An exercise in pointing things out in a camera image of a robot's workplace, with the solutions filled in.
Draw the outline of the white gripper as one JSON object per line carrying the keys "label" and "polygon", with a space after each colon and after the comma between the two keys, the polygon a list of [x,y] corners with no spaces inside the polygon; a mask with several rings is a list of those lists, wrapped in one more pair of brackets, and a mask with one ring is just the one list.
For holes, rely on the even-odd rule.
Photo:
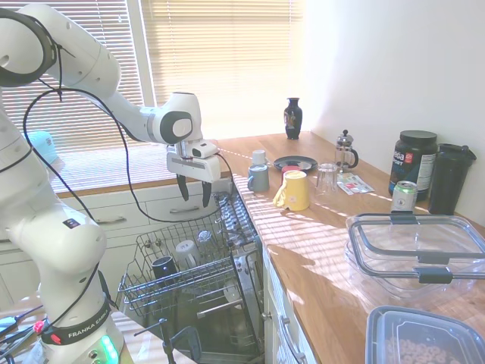
{"label": "white gripper", "polygon": [[186,177],[202,181],[202,205],[208,207],[211,183],[221,178],[221,165],[213,143],[178,143],[167,148],[167,169],[177,174],[177,185],[185,201],[189,200]]}

